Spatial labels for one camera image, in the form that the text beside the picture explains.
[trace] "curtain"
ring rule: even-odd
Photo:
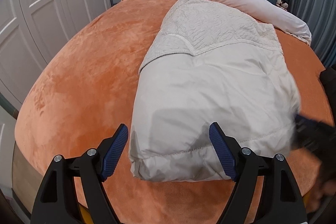
[[[323,65],[336,63],[336,0],[290,0],[289,12],[307,23],[311,47]]]

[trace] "blue gripper pad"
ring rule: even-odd
[[[235,181],[237,178],[235,158],[214,124],[210,125],[209,137],[225,174]]]
[[[120,159],[121,153],[123,152],[127,143],[127,140],[128,128],[126,125],[124,125],[119,131],[117,137],[115,138],[113,144],[111,145],[103,160],[103,168],[101,172],[101,177],[103,181],[107,180],[108,177],[113,175],[113,172]]]

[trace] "stuffed animal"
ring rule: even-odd
[[[277,0],[276,6],[278,6],[279,8],[287,11],[288,9],[288,3],[285,2],[284,0]]]

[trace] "metal screw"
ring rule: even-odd
[[[248,148],[243,148],[241,151],[242,151],[242,153],[243,153],[244,155],[249,155],[249,154],[251,154],[251,150],[248,149]]]
[[[57,155],[54,157],[54,161],[59,162],[62,159],[61,155]]]
[[[88,152],[87,152],[87,154],[89,155],[89,156],[93,156],[93,155],[95,155],[97,153],[97,150],[95,150],[95,149],[90,149],[90,150],[88,150]]]
[[[285,157],[281,154],[277,154],[277,160],[279,161],[283,161],[285,159]]]

